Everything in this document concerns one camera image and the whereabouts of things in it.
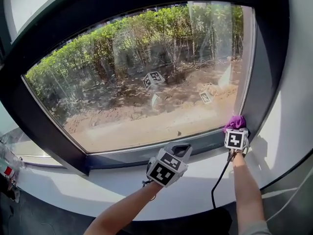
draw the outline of dirt ground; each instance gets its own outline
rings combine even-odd
[[[220,77],[231,65],[224,88]],[[223,126],[232,115],[241,61],[181,63],[165,83],[148,91],[141,79],[127,79],[106,109],[88,109],[67,119],[64,128],[88,152],[103,152],[168,141]],[[213,101],[204,104],[199,93]]]

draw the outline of purple cloth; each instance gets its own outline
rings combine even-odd
[[[225,125],[223,131],[226,133],[226,129],[240,129],[246,126],[246,120],[243,116],[232,116],[230,121]]]

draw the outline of dark window frame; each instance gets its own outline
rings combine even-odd
[[[6,55],[4,67],[0,70],[1,102],[17,125],[41,149],[76,173],[88,175],[90,169],[146,164],[162,144],[121,152],[85,154],[50,120],[29,92],[22,75],[60,42],[74,37],[103,19],[175,1],[186,0],[56,0],[24,29]],[[253,7],[255,11],[255,53],[250,84],[244,105],[235,105],[235,111],[241,109],[246,118],[251,140],[270,108],[284,67],[289,38],[289,4],[288,0],[217,1]],[[183,139],[188,139],[194,147],[193,155],[224,144],[221,129]]]

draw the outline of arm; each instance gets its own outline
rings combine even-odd
[[[233,159],[237,219],[241,234],[249,225],[265,221],[261,192],[246,165],[241,152]]]
[[[122,199],[101,213],[84,235],[115,235],[129,224],[161,189],[161,185],[152,182]]]

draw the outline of red object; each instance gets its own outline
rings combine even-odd
[[[7,167],[4,174],[7,176],[10,176],[11,172],[12,172],[12,169],[10,167]]]

